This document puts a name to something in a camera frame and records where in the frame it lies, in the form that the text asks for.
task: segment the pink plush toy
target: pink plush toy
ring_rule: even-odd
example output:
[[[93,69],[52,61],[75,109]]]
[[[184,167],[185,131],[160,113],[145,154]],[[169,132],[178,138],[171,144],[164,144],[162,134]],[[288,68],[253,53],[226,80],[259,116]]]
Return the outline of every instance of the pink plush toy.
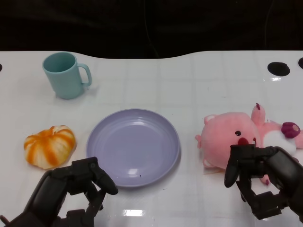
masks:
[[[204,118],[202,134],[196,136],[204,151],[203,165],[226,169],[232,144],[256,144],[256,147],[279,146],[293,155],[303,148],[303,134],[291,122],[280,125],[265,122],[265,110],[257,104],[251,118],[246,113],[223,113]],[[268,176],[262,182],[269,185]]]

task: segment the orange pumpkin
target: orange pumpkin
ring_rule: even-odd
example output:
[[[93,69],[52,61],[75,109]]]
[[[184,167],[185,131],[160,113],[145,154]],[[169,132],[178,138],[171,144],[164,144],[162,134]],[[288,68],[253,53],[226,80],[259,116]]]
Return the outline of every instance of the orange pumpkin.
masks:
[[[69,127],[53,126],[25,139],[25,159],[43,169],[57,167],[66,161],[75,143],[75,136]]]

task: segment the ceramic mug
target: ceramic mug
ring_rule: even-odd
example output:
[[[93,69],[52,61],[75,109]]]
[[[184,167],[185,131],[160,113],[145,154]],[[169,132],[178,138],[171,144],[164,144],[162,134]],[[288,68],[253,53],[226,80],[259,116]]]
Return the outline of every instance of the ceramic mug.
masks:
[[[43,61],[42,67],[54,92],[60,98],[76,98],[84,92],[85,87],[91,85],[88,66],[77,63],[77,58],[71,53],[54,53]],[[85,69],[89,78],[88,83],[82,82],[79,67]]]

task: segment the plate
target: plate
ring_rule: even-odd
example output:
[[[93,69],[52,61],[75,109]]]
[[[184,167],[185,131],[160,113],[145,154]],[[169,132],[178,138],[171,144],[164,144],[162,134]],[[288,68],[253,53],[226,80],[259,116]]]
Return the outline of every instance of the plate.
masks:
[[[163,177],[176,163],[180,141],[172,124],[141,109],[116,112],[91,132],[87,157],[97,157],[117,186],[139,187]]]

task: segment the white table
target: white table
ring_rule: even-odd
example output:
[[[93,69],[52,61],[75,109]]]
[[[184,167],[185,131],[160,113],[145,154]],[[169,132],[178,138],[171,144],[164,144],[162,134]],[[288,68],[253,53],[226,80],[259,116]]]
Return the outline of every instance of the white table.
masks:
[[[20,214],[45,172],[24,159],[28,135],[68,125],[78,145],[67,166],[85,158],[89,133],[100,120],[121,109],[143,108],[162,114],[176,127],[181,161],[151,186],[107,196],[95,226],[301,226],[290,209],[256,220],[237,186],[224,187],[223,173],[204,174],[194,137],[201,133],[203,117],[228,111],[250,115],[256,102],[271,120],[303,127],[303,69],[297,64],[303,52],[198,52],[160,60],[109,60],[76,53],[78,62],[89,66],[93,83],[74,100],[55,97],[42,70],[43,59],[51,53],[0,52],[0,214],[9,220]],[[273,61],[286,63],[290,74],[283,78],[270,74],[267,65]],[[303,162],[302,151],[296,157]],[[258,180],[254,189],[268,190]],[[277,192],[273,186],[269,189]],[[60,215],[87,205],[83,194],[67,196]]]

